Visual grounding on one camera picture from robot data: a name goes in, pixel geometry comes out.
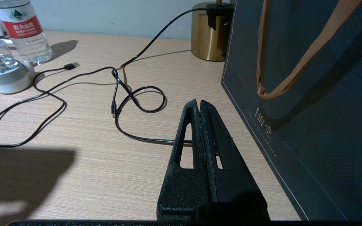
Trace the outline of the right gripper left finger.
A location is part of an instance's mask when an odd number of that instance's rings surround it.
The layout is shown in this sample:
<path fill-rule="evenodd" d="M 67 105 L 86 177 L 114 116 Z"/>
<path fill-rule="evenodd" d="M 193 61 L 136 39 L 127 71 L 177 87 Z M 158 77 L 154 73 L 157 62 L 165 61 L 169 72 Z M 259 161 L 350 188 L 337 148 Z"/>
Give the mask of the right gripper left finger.
<path fill-rule="evenodd" d="M 197 208 L 210 202 L 207 148 L 200 107 L 194 99 L 183 108 L 157 201 L 157 219 L 160 221 L 194 220 Z M 183 168 L 180 161 L 188 124 L 192 129 L 193 167 Z"/>

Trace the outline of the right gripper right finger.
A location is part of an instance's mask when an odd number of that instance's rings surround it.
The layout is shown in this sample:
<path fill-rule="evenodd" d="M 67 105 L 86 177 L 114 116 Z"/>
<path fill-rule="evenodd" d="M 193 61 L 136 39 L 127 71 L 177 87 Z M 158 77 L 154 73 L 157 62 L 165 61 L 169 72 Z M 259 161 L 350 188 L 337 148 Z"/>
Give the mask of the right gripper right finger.
<path fill-rule="evenodd" d="M 269 221 L 267 202 L 217 109 L 203 100 L 200 113 L 210 191 L 201 220 Z"/>

